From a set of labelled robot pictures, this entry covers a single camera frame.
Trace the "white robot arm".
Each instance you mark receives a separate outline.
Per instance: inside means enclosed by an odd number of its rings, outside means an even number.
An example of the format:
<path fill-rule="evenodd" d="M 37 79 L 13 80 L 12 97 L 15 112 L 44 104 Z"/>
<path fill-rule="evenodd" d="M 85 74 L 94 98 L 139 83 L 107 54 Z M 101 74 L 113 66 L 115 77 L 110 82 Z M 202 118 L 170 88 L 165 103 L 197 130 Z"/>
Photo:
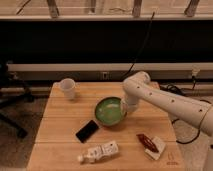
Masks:
<path fill-rule="evenodd" d="M 203 171 L 213 171 L 213 105 L 153 88 L 149 85 L 150 82 L 149 74 L 144 71 L 123 81 L 122 111 L 133 113 L 138 108 L 139 101 L 145 100 L 199 129 L 210 137 Z"/>

